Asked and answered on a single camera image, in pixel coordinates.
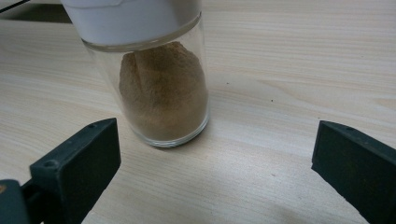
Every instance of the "brown powder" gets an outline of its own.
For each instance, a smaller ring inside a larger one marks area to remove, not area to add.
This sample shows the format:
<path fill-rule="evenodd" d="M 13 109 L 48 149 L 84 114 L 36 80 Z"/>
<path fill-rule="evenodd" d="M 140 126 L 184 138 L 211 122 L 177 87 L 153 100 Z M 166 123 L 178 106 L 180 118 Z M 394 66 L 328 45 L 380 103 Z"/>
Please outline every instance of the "brown powder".
<path fill-rule="evenodd" d="M 184 137 L 205 118 L 204 71 L 198 58 L 179 42 L 125 54 L 120 94 L 127 119 L 148 139 Z"/>

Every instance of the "jar lid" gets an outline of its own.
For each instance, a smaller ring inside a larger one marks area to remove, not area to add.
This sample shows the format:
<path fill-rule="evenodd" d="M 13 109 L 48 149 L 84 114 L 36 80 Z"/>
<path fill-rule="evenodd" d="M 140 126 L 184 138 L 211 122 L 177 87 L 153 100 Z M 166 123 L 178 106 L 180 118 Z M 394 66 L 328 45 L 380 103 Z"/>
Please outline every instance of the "jar lid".
<path fill-rule="evenodd" d="M 61 0 L 80 37 L 125 45 L 172 34 L 196 19 L 201 0 Z"/>

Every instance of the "wooden table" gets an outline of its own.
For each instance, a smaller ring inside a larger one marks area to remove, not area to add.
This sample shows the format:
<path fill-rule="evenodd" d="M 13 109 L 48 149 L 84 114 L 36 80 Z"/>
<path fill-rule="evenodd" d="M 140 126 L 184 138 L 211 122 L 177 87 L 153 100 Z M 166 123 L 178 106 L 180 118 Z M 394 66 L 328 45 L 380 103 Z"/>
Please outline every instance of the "wooden table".
<path fill-rule="evenodd" d="M 84 223 L 366 222 L 311 157 L 321 119 L 396 147 L 395 1 L 204 1 L 211 119 L 168 150 L 132 133 L 63 11 L 18 13 L 0 20 L 0 179 L 115 117 L 122 164 Z"/>

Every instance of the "wood grain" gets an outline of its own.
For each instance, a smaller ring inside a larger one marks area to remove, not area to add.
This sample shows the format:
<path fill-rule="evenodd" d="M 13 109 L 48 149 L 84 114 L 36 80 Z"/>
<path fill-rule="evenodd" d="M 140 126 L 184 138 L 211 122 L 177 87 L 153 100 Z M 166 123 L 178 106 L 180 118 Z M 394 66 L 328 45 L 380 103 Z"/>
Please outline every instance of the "wood grain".
<path fill-rule="evenodd" d="M 129 129 L 72 24 L 0 21 L 0 178 L 99 119 L 122 165 L 84 223 L 366 223 L 310 170 L 318 121 L 396 147 L 396 3 L 204 1 L 211 120 L 159 150 Z"/>

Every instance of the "spice jar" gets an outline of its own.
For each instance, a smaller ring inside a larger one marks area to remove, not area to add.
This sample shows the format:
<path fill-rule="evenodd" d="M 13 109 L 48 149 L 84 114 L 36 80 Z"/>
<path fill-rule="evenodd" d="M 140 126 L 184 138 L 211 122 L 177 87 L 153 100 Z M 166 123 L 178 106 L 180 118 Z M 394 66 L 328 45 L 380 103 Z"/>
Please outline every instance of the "spice jar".
<path fill-rule="evenodd" d="M 133 131 L 155 147 L 208 121 L 200 0 L 61 0 Z"/>

